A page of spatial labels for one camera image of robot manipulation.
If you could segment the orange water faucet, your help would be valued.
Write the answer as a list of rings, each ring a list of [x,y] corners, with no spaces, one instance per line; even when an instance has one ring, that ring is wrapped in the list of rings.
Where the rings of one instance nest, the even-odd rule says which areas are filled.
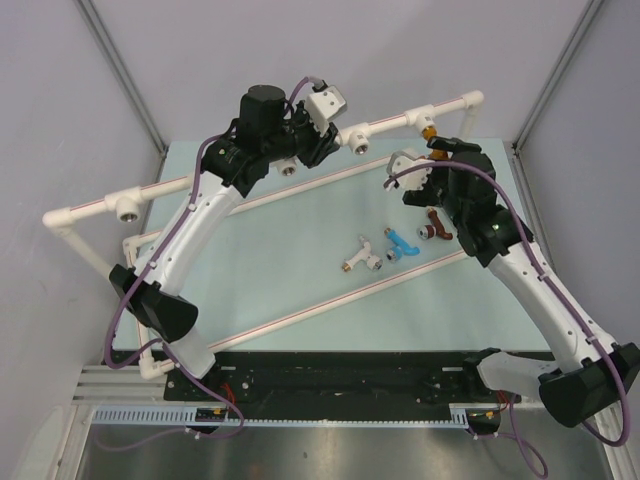
[[[430,149],[428,158],[434,161],[446,161],[449,159],[448,153],[444,150],[436,149],[432,145],[434,138],[437,136],[438,132],[434,125],[428,126],[422,131],[422,137],[426,142],[426,146]]]

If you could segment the white PVC pipe frame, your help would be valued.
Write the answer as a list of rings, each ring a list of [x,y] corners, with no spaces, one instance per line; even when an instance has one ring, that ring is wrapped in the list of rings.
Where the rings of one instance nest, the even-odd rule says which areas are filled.
[[[483,93],[474,90],[452,100],[415,107],[385,119],[359,123],[343,129],[338,128],[339,133],[336,141],[340,148],[347,147],[353,154],[363,155],[369,149],[370,138],[375,135],[399,128],[414,128],[422,136],[422,131],[426,127],[431,125],[435,126],[436,118],[456,111],[461,111],[464,114],[460,132],[462,136],[467,137],[473,128],[476,114],[483,102]],[[293,168],[297,162],[300,161],[298,159],[291,159],[275,162],[271,164],[271,166],[275,165],[279,171],[285,171],[286,169]],[[106,261],[76,233],[76,223],[85,218],[107,212],[115,213],[116,216],[122,220],[132,220],[137,216],[138,208],[142,204],[175,192],[186,192],[187,196],[183,200],[184,202],[190,195],[194,171],[188,176],[179,177],[167,182],[155,183],[144,187],[136,186],[113,192],[100,200],[83,205],[48,211],[43,215],[42,222],[51,233],[64,239],[89,265],[110,282],[110,272],[116,265],[109,266]],[[246,198],[241,200],[239,205],[236,206],[230,214],[245,205],[245,199]],[[125,268],[134,266],[141,258],[148,254],[148,251],[149,249],[146,254],[140,256],[131,266]],[[153,330],[139,324],[129,311],[124,311],[112,342],[111,357],[119,366],[113,369],[106,364],[105,360],[104,362],[113,370],[120,370],[132,363],[137,363],[143,378],[155,378],[165,371],[164,368],[156,364],[151,354],[152,347],[159,344],[155,338],[156,334]]]

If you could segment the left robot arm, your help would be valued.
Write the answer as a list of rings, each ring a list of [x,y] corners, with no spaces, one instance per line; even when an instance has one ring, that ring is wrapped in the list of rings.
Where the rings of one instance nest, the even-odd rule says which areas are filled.
[[[195,260],[222,220],[248,196],[275,162],[298,159],[314,168],[338,150],[333,118],[346,108],[339,90],[318,81],[305,100],[272,85],[255,85],[240,101],[228,129],[199,147],[189,197],[148,254],[134,266],[116,265],[109,280],[120,303],[108,330],[106,364],[116,369],[112,342],[124,311],[153,330],[197,398],[214,397],[220,374],[215,356],[196,328],[198,309],[180,292]]]

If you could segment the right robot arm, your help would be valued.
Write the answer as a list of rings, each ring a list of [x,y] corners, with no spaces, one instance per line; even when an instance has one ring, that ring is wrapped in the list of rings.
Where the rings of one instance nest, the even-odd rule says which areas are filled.
[[[488,348],[461,376],[463,393],[473,401],[496,390],[536,399],[569,428],[619,404],[628,424],[638,346],[615,340],[571,295],[497,184],[493,163],[479,145],[439,136],[427,145],[443,157],[394,153],[385,189],[403,190],[406,205],[442,208],[464,252],[511,292],[553,356],[546,363]]]

